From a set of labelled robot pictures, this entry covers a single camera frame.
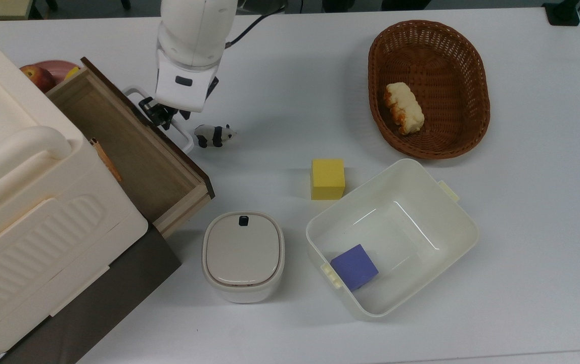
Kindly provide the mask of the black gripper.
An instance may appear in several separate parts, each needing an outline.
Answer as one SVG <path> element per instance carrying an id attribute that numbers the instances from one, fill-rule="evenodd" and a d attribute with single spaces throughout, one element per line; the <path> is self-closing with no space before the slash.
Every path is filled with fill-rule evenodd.
<path id="1" fill-rule="evenodd" d="M 202 112 L 218 83 L 216 76 L 211 77 L 209 83 L 176 76 L 172 83 L 165 83 L 162 87 L 157 85 L 154 99 L 146 97 L 138 106 L 147 117 L 156 117 L 159 113 L 160 126 L 169 130 L 174 115 L 180 114 L 188 120 L 192 113 Z"/>

